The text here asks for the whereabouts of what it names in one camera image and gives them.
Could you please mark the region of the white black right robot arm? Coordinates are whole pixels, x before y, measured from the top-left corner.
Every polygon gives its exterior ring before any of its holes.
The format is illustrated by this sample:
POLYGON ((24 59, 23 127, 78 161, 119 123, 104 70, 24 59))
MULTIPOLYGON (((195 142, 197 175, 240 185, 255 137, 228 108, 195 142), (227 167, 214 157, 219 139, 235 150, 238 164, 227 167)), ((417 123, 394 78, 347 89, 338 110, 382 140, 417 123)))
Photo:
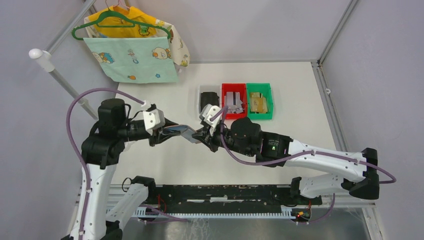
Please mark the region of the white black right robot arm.
POLYGON ((212 152, 224 148, 231 157, 238 153, 255 158, 254 162, 239 159, 241 164, 323 172, 315 177, 292 179, 288 196, 295 204, 335 193, 348 193, 364 200, 377 200, 380 196, 380 177, 376 169, 378 152, 374 148, 346 152, 315 147, 286 135, 263 131, 248 117, 235 120, 230 128, 223 122, 216 127, 204 123, 192 137, 212 152))

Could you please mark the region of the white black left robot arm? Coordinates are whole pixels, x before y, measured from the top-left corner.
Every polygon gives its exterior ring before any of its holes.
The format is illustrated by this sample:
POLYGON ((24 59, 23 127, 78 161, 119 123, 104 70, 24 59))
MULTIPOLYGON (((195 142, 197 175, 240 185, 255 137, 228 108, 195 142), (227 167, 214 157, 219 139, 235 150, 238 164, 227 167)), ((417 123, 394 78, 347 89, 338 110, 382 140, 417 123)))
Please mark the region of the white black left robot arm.
POLYGON ((155 180, 135 176, 124 197, 107 210, 112 178, 125 144, 148 140, 161 142, 164 127, 174 125, 155 104, 143 104, 142 120, 130 120, 130 106, 123 99, 104 100, 98 108, 98 121, 91 128, 77 156, 82 163, 82 190, 74 225, 66 240, 120 240, 137 208, 157 198, 155 180))

